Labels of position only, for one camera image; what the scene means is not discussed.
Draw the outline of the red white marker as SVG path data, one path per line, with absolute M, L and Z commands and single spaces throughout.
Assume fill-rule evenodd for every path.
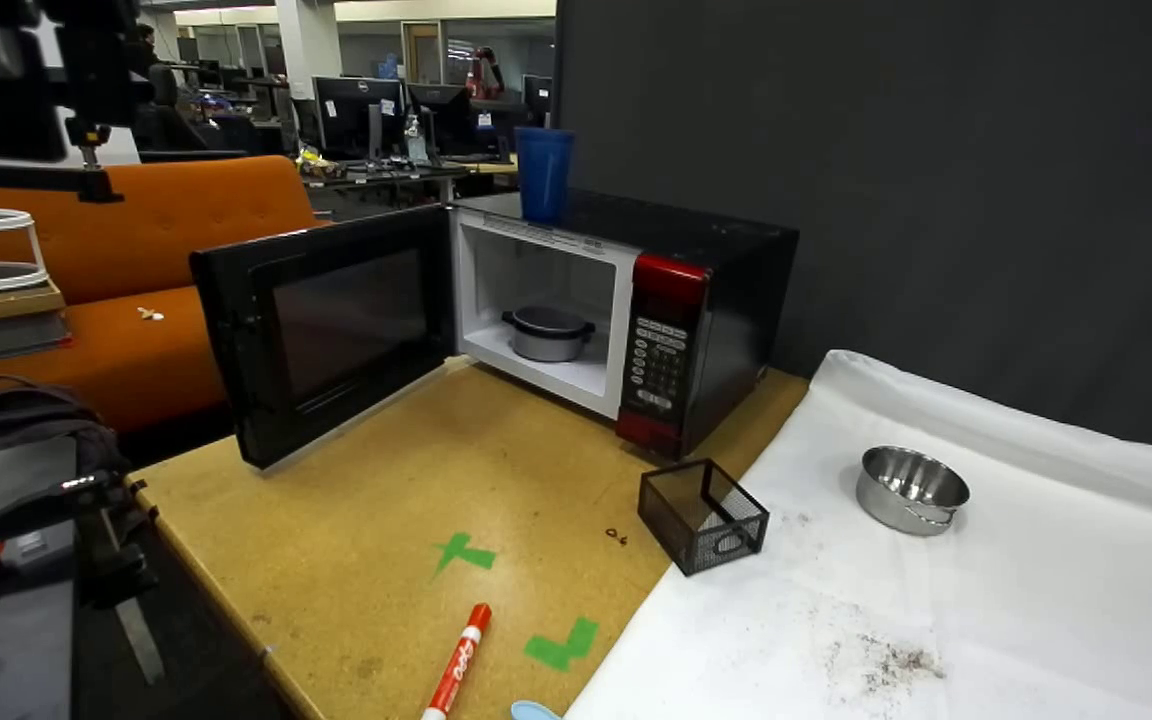
M 472 671 L 472 660 L 476 660 L 486 627 L 492 627 L 492 605 L 472 605 L 472 611 L 468 611 L 468 621 L 464 621 L 464 627 L 455 634 L 455 648 L 450 648 L 450 654 L 447 654 L 447 664 L 442 664 L 442 671 L 441 671 L 420 720 L 447 720 L 450 715 L 455 695 L 458 695 L 458 687 L 464 687 L 464 678 Z

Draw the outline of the blue plastic cup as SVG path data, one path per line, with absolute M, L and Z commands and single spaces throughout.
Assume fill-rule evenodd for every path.
M 572 134 L 563 126 L 520 126 L 520 208 L 531 222 L 561 222 L 567 212 Z

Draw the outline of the grey bowl in microwave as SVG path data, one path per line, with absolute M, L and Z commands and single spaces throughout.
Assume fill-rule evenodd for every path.
M 529 302 L 508 311 L 512 350 L 537 362 L 567 362 L 591 338 L 591 322 L 582 317 Z

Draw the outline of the black red microwave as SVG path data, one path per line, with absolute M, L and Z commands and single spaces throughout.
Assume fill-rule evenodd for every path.
M 606 416 L 647 450 L 692 450 L 764 374 L 801 232 L 574 186 L 561 229 L 520 194 L 455 199 L 455 347 Z M 546 302 L 591 322 L 567 362 L 512 350 L 508 311 Z

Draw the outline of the small black transparent box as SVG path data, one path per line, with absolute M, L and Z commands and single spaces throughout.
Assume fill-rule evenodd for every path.
M 637 512 L 683 577 L 754 555 L 768 533 L 768 506 L 715 460 L 644 471 Z

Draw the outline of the black computer monitor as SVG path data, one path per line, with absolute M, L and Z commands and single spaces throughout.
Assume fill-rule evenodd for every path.
M 398 89 L 364 75 L 317 75 L 321 139 L 331 160 L 386 160 L 402 150 Z

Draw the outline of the round metal bowl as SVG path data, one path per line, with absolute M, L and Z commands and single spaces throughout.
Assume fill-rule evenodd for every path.
M 905 537 L 939 537 L 970 500 L 969 481 L 912 446 L 867 446 L 860 456 L 856 505 Z

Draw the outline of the light blue plastic spoon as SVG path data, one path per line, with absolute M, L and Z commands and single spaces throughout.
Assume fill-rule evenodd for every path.
M 553 713 L 546 705 L 537 705 L 537 699 L 515 699 L 512 720 L 561 720 L 561 713 Z

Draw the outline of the orange sofa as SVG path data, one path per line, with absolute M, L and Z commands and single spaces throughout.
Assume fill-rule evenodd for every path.
M 187 254 L 317 222 L 282 156 L 162 160 L 106 173 L 110 199 L 0 186 L 34 220 L 68 338 L 0 354 L 0 374 L 57 382 L 117 432 L 229 404 Z

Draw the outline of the black clamp stand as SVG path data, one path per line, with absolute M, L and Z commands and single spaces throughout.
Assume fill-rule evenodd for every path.
M 79 594 L 117 611 L 143 684 L 156 687 L 162 654 L 138 605 L 138 591 L 156 585 L 138 546 L 138 533 L 156 512 L 138 505 L 138 481 L 88 471 L 62 481 L 59 500 L 79 524 Z

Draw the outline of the white cloth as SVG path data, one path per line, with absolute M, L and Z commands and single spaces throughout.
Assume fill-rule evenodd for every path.
M 893 533 L 856 505 L 867 446 L 970 500 Z M 668 571 L 567 720 L 1152 720 L 1152 445 L 826 350 L 742 489 L 764 546 Z

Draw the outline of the black backpack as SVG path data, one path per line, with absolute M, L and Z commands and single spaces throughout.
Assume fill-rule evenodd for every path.
M 117 506 L 122 474 L 117 432 L 82 401 L 0 374 L 0 539 Z

